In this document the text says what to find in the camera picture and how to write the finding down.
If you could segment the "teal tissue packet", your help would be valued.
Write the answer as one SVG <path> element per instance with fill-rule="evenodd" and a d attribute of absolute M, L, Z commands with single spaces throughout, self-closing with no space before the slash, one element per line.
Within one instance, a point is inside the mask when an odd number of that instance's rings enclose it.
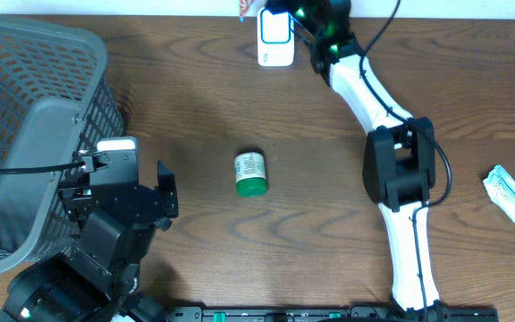
<path fill-rule="evenodd" d="M 501 165 L 496 165 L 483 184 L 490 200 L 515 224 L 515 180 Z"/>

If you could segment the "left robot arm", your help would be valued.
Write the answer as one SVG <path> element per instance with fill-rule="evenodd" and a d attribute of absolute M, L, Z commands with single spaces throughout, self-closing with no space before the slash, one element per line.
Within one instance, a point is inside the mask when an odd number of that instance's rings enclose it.
<path fill-rule="evenodd" d="M 140 301 L 140 261 L 179 213 L 174 173 L 159 162 L 157 185 L 139 184 L 133 149 L 93 152 L 81 163 L 85 170 L 58 187 L 79 234 L 10 282 L 0 321 L 109 321 Z"/>

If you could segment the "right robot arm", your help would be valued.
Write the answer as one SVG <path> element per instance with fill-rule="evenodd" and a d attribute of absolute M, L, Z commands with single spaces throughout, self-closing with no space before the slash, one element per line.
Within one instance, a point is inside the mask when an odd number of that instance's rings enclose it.
<path fill-rule="evenodd" d="M 392 297 L 403 315 L 439 299 L 428 254 L 426 219 L 435 185 L 434 126 L 402 108 L 380 83 L 350 29 L 349 1 L 268 1 L 312 36 L 315 73 L 347 103 L 367 135 L 362 181 L 385 222 L 393 263 Z"/>

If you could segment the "white bottle green cap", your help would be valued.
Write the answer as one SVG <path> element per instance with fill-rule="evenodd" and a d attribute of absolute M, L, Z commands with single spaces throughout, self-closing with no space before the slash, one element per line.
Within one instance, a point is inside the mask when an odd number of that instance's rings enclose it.
<path fill-rule="evenodd" d="M 241 197 L 266 194 L 266 162 L 262 154 L 248 152 L 234 158 L 236 190 Z"/>

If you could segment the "red chocolate bar wrapper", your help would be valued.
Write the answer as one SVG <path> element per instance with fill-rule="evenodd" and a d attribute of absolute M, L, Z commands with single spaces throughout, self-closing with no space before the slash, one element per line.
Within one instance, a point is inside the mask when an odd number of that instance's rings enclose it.
<path fill-rule="evenodd" d="M 254 0 L 239 0 L 239 18 L 244 21 L 245 16 L 248 14 Z"/>

